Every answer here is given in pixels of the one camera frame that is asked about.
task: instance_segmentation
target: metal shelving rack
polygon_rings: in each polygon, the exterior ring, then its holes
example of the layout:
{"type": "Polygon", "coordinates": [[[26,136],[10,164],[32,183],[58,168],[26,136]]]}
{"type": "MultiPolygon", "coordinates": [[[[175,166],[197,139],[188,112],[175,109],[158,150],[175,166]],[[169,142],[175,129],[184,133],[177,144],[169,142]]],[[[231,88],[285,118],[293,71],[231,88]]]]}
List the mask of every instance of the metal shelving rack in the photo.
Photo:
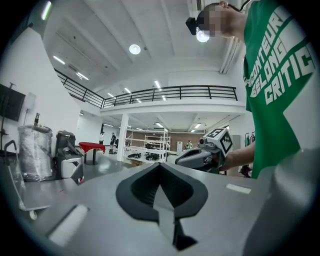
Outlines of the metal shelving rack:
{"type": "Polygon", "coordinates": [[[162,162],[165,163],[166,162],[166,153],[167,151],[167,142],[170,143],[170,139],[168,138],[168,130],[167,129],[163,129],[163,131],[161,130],[135,130],[135,129],[128,129],[128,131],[132,131],[132,134],[125,138],[126,140],[130,140],[131,141],[131,145],[130,146],[126,146],[125,147],[125,152],[124,155],[126,156],[127,159],[132,159],[132,160],[136,160],[136,161],[141,161],[144,163],[155,163],[155,162],[162,162]],[[133,138],[134,137],[134,133],[151,133],[151,134],[161,134],[161,136],[148,136],[145,135],[144,139],[138,139],[138,138],[133,138]],[[148,138],[160,138],[160,140],[154,140],[154,139],[148,139],[148,138]],[[143,146],[132,146],[132,141],[139,141],[139,142],[143,142],[143,146]],[[146,144],[150,143],[150,144],[154,144],[157,145],[159,147],[159,149],[148,149],[146,148],[146,144]],[[134,154],[134,153],[141,153],[141,158],[129,158],[128,155],[130,154],[134,154]],[[153,161],[153,160],[146,160],[145,159],[145,153],[153,153],[153,154],[158,154],[159,155],[159,160],[157,161],[153,161]]]}

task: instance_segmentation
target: round ceiling light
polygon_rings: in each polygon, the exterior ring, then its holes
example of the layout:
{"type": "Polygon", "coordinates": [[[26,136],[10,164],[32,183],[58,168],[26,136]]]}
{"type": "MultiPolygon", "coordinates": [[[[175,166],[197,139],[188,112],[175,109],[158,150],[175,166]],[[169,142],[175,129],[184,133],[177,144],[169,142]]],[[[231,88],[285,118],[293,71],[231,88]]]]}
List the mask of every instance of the round ceiling light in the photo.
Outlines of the round ceiling light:
{"type": "Polygon", "coordinates": [[[203,33],[203,32],[200,31],[200,30],[199,30],[198,33],[196,33],[196,39],[198,39],[198,41],[200,41],[200,42],[202,42],[202,43],[208,41],[209,38],[210,38],[210,37],[209,37],[207,34],[203,33]]]}
{"type": "Polygon", "coordinates": [[[129,47],[129,51],[132,54],[139,54],[141,52],[140,46],[137,44],[132,44],[129,47]]]}

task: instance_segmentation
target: red table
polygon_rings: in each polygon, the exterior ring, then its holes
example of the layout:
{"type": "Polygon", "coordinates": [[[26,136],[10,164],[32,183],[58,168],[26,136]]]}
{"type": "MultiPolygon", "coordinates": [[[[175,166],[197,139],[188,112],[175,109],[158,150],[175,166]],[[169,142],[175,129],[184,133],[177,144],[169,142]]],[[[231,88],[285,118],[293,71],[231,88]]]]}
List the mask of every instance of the red table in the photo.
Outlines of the red table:
{"type": "Polygon", "coordinates": [[[79,142],[80,148],[84,151],[84,163],[90,166],[95,166],[98,164],[96,162],[96,152],[97,150],[102,150],[103,153],[106,152],[106,147],[104,145],[98,143],[91,143],[91,142],[79,142]],[[89,150],[93,150],[93,158],[92,161],[87,161],[87,152],[89,150]]]}

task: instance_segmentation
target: plastic-wrapped bin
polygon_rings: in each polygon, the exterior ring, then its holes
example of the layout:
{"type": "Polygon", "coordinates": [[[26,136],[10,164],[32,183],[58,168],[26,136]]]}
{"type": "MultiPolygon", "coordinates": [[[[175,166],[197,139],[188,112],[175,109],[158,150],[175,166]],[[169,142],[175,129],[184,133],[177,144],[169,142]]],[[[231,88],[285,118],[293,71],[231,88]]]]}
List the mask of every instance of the plastic-wrapped bin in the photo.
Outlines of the plastic-wrapped bin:
{"type": "Polygon", "coordinates": [[[40,182],[52,176],[52,130],[25,125],[19,131],[19,161],[26,181],[40,182]]]}

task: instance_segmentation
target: green t-shirt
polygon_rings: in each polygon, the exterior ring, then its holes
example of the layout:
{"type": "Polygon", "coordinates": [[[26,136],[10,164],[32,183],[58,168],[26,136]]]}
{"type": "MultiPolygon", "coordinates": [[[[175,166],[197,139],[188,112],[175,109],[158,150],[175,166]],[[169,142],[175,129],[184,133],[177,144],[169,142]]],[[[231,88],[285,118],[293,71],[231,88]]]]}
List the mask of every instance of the green t-shirt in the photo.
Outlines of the green t-shirt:
{"type": "Polygon", "coordinates": [[[255,126],[252,178],[299,149],[284,116],[315,71],[311,44],[292,15],[275,0],[252,3],[244,30],[246,109],[255,126]]]}

